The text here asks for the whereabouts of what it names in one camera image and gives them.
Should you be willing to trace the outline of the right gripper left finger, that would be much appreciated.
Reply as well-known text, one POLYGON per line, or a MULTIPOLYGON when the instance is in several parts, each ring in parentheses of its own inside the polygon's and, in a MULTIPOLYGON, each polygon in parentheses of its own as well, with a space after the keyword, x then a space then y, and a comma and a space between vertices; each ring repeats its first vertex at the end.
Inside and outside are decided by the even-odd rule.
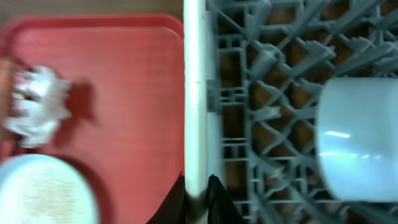
POLYGON ((185 176, 180 174, 147 224, 186 224, 185 176))

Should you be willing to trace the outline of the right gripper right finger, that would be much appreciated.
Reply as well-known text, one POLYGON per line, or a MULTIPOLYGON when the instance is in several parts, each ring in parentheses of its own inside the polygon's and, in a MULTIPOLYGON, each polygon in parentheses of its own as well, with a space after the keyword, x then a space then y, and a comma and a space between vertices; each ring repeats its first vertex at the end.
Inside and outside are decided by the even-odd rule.
POLYGON ((208 224, 245 224, 220 179, 214 174, 208 179, 208 224))

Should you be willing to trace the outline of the light blue plate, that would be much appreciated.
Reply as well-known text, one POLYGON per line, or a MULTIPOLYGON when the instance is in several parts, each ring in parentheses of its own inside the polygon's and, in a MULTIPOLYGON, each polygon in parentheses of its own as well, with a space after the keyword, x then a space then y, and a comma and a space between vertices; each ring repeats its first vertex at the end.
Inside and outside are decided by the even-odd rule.
POLYGON ((98 224, 86 178, 52 156, 26 154, 1 164, 1 224, 98 224))

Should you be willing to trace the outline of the light blue small bowl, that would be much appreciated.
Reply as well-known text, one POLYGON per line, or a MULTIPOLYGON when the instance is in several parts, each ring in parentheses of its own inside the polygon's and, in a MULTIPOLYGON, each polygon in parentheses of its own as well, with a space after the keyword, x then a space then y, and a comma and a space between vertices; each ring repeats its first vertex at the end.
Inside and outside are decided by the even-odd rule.
POLYGON ((397 201, 397 80, 332 78, 315 119, 323 183, 342 201, 397 201))

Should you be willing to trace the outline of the white tissue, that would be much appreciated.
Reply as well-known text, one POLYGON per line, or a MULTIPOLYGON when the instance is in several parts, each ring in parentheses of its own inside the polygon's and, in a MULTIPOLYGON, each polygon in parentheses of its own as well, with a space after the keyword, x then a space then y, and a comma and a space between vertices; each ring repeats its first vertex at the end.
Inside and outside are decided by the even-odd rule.
POLYGON ((36 66, 32 72, 19 73, 15 85, 14 106, 19 116, 8 116, 3 125, 22 136, 19 145, 33 149, 48 143, 71 112, 65 101, 72 87, 69 80, 60 78, 51 68, 36 66))

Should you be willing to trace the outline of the white plastic spoon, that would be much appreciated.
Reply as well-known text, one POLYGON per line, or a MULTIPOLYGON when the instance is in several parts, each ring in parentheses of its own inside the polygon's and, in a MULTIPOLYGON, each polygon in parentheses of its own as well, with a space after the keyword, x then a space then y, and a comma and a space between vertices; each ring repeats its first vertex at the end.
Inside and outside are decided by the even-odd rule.
POLYGON ((205 1, 183 1, 185 191, 190 223, 208 222, 206 164, 205 1))

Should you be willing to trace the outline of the red snack wrapper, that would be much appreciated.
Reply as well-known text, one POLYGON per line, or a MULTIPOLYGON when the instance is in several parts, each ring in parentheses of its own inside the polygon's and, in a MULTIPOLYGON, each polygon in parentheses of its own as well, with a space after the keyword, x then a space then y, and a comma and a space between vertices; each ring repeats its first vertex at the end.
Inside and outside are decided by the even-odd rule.
POLYGON ((12 97, 17 100, 29 100, 29 78, 25 72, 16 72, 13 74, 13 91, 12 97))

